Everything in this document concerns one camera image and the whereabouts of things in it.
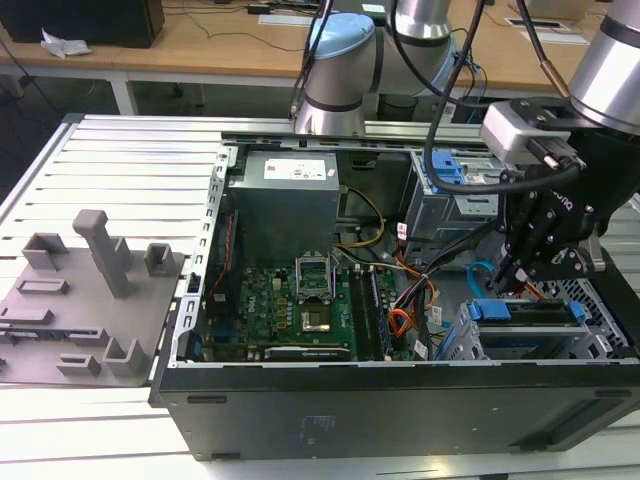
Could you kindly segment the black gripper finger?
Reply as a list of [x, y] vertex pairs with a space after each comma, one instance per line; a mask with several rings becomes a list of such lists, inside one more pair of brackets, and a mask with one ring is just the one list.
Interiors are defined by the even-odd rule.
[[542, 168], [505, 170], [500, 175], [497, 230], [504, 241], [492, 274], [492, 289], [499, 294], [548, 277], [549, 189], [542, 185], [546, 177]]
[[606, 270], [608, 262], [597, 235], [567, 246], [544, 242], [514, 258], [509, 268], [509, 290], [526, 283], [587, 278]]

